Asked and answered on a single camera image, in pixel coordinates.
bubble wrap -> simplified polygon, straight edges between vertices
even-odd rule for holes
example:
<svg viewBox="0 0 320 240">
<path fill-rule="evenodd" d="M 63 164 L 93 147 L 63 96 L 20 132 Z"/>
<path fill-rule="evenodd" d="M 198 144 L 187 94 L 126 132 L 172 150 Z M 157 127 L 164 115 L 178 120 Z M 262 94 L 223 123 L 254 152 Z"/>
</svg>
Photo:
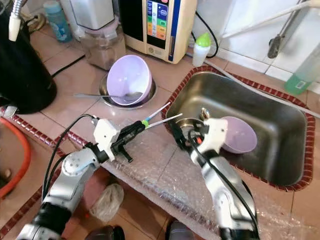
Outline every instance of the bubble wrap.
<svg viewBox="0 0 320 240">
<path fill-rule="evenodd" d="M 131 124 L 125 121 L 122 126 Z M 204 239 L 220 239 L 211 195 L 199 166 L 177 146 L 144 131 L 125 146 L 133 162 L 116 156 L 102 166 L 145 195 Z M 314 231 L 281 209 L 265 195 L 254 192 L 262 240 L 303 240 Z"/>
</svg>

colorful label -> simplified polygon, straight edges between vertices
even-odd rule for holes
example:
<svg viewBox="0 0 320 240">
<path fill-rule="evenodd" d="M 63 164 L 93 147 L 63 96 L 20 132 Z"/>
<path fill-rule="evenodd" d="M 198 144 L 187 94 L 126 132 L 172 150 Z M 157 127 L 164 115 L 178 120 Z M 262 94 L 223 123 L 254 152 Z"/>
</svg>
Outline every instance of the colorful label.
<svg viewBox="0 0 320 240">
<path fill-rule="evenodd" d="M 154 1 L 147 1 L 147 34 L 166 40 L 168 7 Z"/>
</svg>

white bottle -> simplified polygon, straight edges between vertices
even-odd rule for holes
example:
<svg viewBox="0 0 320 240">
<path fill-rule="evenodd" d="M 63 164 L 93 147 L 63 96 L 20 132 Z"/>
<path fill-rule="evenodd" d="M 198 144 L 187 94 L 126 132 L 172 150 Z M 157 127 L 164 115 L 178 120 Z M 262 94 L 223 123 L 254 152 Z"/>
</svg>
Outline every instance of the white bottle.
<svg viewBox="0 0 320 240">
<path fill-rule="evenodd" d="M 211 38 L 207 32 L 199 36 L 193 47 L 192 65 L 200 67 L 209 53 L 211 48 Z"/>
</svg>

blue bottle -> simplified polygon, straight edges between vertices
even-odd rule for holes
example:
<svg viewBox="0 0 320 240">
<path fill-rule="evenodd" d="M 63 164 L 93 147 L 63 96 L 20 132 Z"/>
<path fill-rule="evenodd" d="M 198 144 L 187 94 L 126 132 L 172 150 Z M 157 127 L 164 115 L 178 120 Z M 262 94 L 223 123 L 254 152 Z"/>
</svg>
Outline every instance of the blue bottle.
<svg viewBox="0 0 320 240">
<path fill-rule="evenodd" d="M 56 39 L 61 43 L 69 42 L 72 39 L 71 31 L 60 3 L 50 0 L 46 1 L 43 7 Z"/>
</svg>

countertop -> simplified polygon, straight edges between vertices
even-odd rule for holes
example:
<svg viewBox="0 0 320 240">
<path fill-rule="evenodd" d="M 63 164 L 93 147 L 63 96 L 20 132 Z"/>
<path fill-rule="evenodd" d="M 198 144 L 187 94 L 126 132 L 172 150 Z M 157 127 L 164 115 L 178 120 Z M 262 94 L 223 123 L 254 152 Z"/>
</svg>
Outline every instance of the countertop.
<svg viewBox="0 0 320 240">
<path fill-rule="evenodd" d="M 33 33 L 31 35 L 31 43 L 51 74 L 83 54 L 80 44 L 76 41 L 64 44 L 58 43 L 54 39 L 54 35 L 48 26 L 39 32 Z M 135 110 L 120 110 L 107 106 L 102 99 L 74 98 L 72 96 L 74 93 L 98 94 L 100 80 L 106 75 L 105 71 L 88 64 L 85 59 L 82 59 L 55 77 L 57 96 L 50 106 L 41 112 L 20 115 L 20 117 L 51 139 L 58 137 L 77 116 L 83 113 L 96 115 L 100 118 L 112 119 L 119 125 L 124 124 L 125 122 L 141 120 L 164 105 L 178 84 L 193 68 L 191 64 L 192 59 L 188 56 L 185 56 L 178 64 L 173 65 L 129 49 L 127 49 L 127 54 L 139 55 L 146 61 L 157 86 L 156 96 L 144 107 Z M 272 87 L 276 90 L 284 91 L 283 82 L 278 79 L 268 77 L 221 58 L 215 57 L 212 58 L 211 61 L 227 72 Z M 319 95 L 307 91 L 297 98 L 306 103 L 311 110 L 320 113 Z M 159 114 L 153 121 L 158 121 L 160 119 L 161 116 Z M 313 180 L 305 189 L 298 192 L 279 191 L 274 187 L 253 178 L 247 173 L 238 171 L 255 198 L 258 209 L 258 218 L 260 219 L 260 225 L 264 231 L 264 238 L 262 239 L 273 239 L 273 236 L 276 237 L 276 235 L 273 235 L 274 233 L 270 233 L 270 230 L 275 230 L 275 233 L 286 232 L 285 235 L 281 236 L 283 239 L 320 239 L 320 221 L 318 220 L 320 215 L 320 208 L 318 206 L 318 202 L 320 202 L 319 129 L 320 121 L 317 119 L 314 144 Z M 90 124 L 89 120 L 83 119 L 79 121 L 79 123 L 71 130 L 87 141 L 94 140 L 94 126 Z M 166 175 L 174 174 L 174 172 L 171 172 L 173 169 L 171 166 L 176 164 L 175 161 L 179 164 L 180 159 L 183 158 L 184 155 L 177 150 L 174 139 L 166 131 L 163 125 L 159 125 L 148 131 L 150 131 L 150 134 L 148 136 L 144 135 L 143 140 L 147 142 L 152 141 L 154 149 L 157 149 L 158 152 L 163 152 L 163 155 L 171 155 L 171 157 L 164 161 L 158 161 L 156 163 L 157 166 L 153 168 L 153 172 L 145 172 L 146 175 L 144 175 L 144 177 L 149 180 L 149 183 L 157 183 L 161 178 L 163 178 L 163 181 L 165 182 Z M 134 168 L 143 168 L 144 164 L 149 164 L 149 162 L 144 161 L 140 162 L 140 164 L 136 163 Z M 117 172 L 119 169 L 113 169 L 112 166 L 108 165 L 105 167 L 108 170 L 111 170 L 111 173 L 115 174 L 117 177 L 122 178 L 125 182 L 130 180 L 130 178 L 127 178 L 128 176 L 125 177 L 121 172 Z M 181 165 L 181 172 L 188 171 L 190 168 L 193 168 L 191 161 L 186 161 L 185 164 Z M 182 184 L 179 183 L 173 187 L 177 187 L 179 190 L 179 188 L 182 188 L 183 185 L 187 184 L 188 181 Z M 137 191 L 147 195 L 148 198 L 156 204 L 159 204 L 165 210 L 171 211 L 171 208 L 166 209 L 166 204 L 162 206 L 161 203 L 157 202 L 157 200 L 155 200 L 156 196 L 148 193 L 147 190 L 150 186 L 137 186 L 133 183 L 131 186 L 134 188 L 137 187 Z M 202 199 L 208 201 L 207 196 L 204 196 Z M 197 221 L 189 221 L 187 224 L 200 236 L 208 238 L 208 232 L 199 232 L 200 228 L 195 226 Z"/>
</svg>

